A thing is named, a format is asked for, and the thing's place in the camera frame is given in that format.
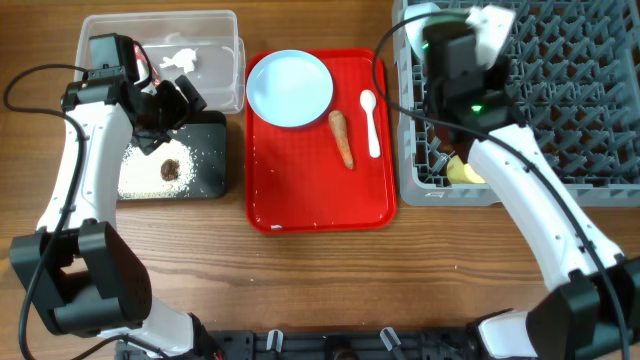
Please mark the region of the white tissue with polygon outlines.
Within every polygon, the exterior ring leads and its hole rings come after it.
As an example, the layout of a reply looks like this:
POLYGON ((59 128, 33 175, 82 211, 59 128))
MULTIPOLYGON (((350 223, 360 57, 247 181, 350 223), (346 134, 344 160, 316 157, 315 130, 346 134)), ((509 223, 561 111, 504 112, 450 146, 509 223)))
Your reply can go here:
POLYGON ((167 67, 176 67, 181 69, 184 74, 189 74, 195 70, 197 62, 197 50, 191 48, 184 48, 179 50, 171 58, 164 57, 163 62, 160 64, 162 69, 167 67))

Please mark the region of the red snack wrapper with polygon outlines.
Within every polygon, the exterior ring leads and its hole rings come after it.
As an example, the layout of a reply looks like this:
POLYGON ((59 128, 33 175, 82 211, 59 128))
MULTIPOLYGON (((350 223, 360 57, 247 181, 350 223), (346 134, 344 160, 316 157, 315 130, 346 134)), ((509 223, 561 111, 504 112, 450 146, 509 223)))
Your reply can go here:
POLYGON ((147 89, 156 87, 160 83, 160 77, 155 67, 149 64, 149 61, 143 54, 143 48, 140 45, 134 45, 134 52, 139 74, 139 80, 136 82, 136 85, 147 84, 147 89))

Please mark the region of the brown food scrap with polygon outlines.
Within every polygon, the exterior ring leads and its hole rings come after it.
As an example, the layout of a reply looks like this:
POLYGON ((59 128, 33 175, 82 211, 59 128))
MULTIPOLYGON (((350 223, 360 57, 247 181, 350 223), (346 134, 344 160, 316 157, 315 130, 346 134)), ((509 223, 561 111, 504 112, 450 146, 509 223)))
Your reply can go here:
POLYGON ((176 180, 180 175, 180 164, 177 160, 167 159, 160 168, 161 179, 170 182, 176 180))

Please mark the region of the white rice pile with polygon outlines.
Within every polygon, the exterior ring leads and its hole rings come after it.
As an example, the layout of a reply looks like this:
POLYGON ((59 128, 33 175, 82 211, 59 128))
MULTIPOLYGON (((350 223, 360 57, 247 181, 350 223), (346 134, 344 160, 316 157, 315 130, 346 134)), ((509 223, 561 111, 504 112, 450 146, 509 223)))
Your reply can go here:
POLYGON ((164 143, 150 155, 129 145, 121 163, 118 195, 122 200, 174 198, 189 189, 195 170, 191 148, 179 141, 164 143), (179 177, 170 182, 160 176, 161 165, 167 159, 180 164, 179 177))

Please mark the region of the light blue plate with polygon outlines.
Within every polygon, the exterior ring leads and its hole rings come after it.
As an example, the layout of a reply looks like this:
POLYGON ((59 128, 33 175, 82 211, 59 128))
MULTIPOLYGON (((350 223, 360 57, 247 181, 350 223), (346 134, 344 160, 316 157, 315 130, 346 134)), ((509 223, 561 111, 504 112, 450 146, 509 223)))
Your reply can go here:
POLYGON ((283 128, 305 126, 320 118, 334 95, 328 67, 301 50, 266 55, 250 70, 246 96, 253 112, 283 128))

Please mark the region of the orange carrot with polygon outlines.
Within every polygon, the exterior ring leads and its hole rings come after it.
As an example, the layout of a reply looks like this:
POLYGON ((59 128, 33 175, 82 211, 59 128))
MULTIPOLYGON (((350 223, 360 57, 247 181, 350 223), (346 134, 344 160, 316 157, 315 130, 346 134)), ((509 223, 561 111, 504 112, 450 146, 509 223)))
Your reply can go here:
POLYGON ((349 145, 346 119, 340 111, 333 110, 329 113, 328 120, 344 165, 353 170, 355 163, 349 145))

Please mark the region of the white plastic spoon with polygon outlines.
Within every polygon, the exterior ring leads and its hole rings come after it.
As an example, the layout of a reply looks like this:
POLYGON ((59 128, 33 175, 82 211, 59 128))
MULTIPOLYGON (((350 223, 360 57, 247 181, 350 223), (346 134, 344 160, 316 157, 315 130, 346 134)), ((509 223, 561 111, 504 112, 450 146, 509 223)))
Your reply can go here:
POLYGON ((374 115, 373 112, 376 108, 377 100, 375 94, 368 89, 365 89, 360 94, 360 105, 365 112, 367 121, 367 137, 368 137, 368 150, 369 155, 372 158, 379 158, 381 156, 381 147, 378 139, 374 115))

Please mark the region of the light blue bowl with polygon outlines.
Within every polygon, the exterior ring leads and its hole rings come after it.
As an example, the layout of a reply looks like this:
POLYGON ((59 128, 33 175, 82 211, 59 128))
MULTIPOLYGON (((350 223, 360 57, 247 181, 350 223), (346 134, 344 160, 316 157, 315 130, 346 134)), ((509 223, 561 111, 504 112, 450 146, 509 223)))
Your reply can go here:
MULTIPOLYGON (((438 12, 439 10, 439 6, 433 2, 410 5, 404 12, 404 20, 417 17, 418 15, 438 12)), ((425 28, 428 21, 429 18, 424 17, 405 25, 405 31, 409 45, 411 46, 413 54, 420 61, 423 61, 425 59, 425 50, 423 49, 423 29, 425 28)))

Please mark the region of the yellow plastic cup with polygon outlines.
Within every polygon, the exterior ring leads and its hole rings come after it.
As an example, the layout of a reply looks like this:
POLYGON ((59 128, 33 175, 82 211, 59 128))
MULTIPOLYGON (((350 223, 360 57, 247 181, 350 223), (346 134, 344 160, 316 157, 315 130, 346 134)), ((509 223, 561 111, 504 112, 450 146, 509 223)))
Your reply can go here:
POLYGON ((446 175, 452 184, 485 184, 485 180, 458 155, 452 157, 447 163, 446 175))

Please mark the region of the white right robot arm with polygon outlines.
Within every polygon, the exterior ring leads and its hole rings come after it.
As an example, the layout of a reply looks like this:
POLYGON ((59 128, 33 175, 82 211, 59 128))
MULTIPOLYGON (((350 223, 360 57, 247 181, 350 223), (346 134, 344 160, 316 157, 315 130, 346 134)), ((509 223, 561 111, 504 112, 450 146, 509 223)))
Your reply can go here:
POLYGON ((526 239, 548 290, 529 311, 481 320, 479 342, 495 359, 628 355, 639 340, 639 263, 575 202, 506 93, 500 52, 513 20, 494 6, 437 11, 423 32, 427 114, 467 147, 468 164, 526 239))

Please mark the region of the grey dishwasher rack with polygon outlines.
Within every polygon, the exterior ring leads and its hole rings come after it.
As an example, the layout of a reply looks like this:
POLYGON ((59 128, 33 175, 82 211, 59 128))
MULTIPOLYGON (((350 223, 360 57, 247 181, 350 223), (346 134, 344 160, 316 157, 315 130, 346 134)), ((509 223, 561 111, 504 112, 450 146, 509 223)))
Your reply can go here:
MULTIPOLYGON (((408 8, 492 4, 515 10, 505 55, 507 91, 520 107, 544 156, 585 207, 639 207, 638 1, 394 1, 392 23, 408 8)), ((401 106, 423 113, 426 79, 407 28, 394 34, 401 106)), ((488 206, 485 184, 451 184, 453 157, 432 126, 400 114, 399 186, 413 206, 488 206)))

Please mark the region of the clear plastic bin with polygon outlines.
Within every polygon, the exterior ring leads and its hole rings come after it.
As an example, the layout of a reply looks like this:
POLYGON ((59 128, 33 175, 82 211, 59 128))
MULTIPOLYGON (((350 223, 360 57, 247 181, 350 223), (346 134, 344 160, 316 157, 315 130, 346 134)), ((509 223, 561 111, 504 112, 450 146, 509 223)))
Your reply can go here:
POLYGON ((91 68, 88 40, 117 33, 138 41, 160 81, 185 75, 204 98, 209 110, 235 114, 244 105, 244 43, 239 37, 236 14, 231 10, 141 12, 91 15, 82 25, 76 64, 91 68), (179 50, 197 50, 195 70, 162 69, 164 57, 179 50))

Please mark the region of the black square bin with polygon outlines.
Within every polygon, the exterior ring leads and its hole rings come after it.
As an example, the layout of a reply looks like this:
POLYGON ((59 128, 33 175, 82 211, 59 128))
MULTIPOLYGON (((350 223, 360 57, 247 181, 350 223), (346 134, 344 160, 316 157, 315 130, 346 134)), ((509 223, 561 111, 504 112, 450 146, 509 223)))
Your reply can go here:
POLYGON ((191 148, 196 166, 195 179, 184 194, 161 199, 223 196, 227 187, 226 117, 218 112, 207 112, 203 123, 185 125, 179 130, 170 131, 169 135, 171 141, 179 141, 191 148))

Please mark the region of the red plastic tray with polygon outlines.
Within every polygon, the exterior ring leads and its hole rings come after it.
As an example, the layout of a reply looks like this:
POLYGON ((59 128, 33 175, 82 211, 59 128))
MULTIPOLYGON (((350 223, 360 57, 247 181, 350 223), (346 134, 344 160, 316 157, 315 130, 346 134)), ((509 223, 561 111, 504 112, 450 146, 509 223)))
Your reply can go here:
POLYGON ((383 227, 396 213, 388 107, 373 112, 381 156, 368 150, 363 90, 383 86, 384 64, 365 48, 308 50, 329 69, 334 95, 315 121, 283 128, 245 110, 245 203, 248 222, 266 234, 363 230, 383 227), (340 111, 347 125, 354 169, 347 169, 329 126, 340 111))

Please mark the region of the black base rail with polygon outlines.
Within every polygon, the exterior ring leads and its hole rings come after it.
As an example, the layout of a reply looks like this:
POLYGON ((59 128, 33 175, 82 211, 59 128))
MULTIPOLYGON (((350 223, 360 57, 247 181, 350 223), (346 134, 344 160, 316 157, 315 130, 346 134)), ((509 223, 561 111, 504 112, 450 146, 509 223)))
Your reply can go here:
POLYGON ((273 329, 267 333, 214 331, 209 359, 229 360, 473 360, 485 359, 480 341, 464 327, 422 331, 300 333, 273 329))

